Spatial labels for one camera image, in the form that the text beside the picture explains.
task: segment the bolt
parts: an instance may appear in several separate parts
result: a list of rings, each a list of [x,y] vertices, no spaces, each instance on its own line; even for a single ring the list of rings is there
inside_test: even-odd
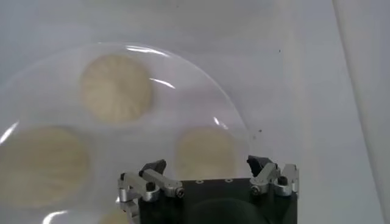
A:
[[[147,191],[154,191],[156,189],[156,184],[153,182],[147,182],[146,184],[146,190]]]
[[[287,186],[287,184],[288,184],[287,177],[285,177],[285,176],[278,177],[278,184],[281,186]]]
[[[184,197],[184,188],[179,187],[178,189],[176,189],[175,194],[176,194],[176,197],[183,198]]]
[[[252,187],[250,187],[250,193],[251,193],[253,196],[258,196],[258,195],[260,195],[261,191],[260,191],[260,189],[258,188],[258,186],[252,186]]]

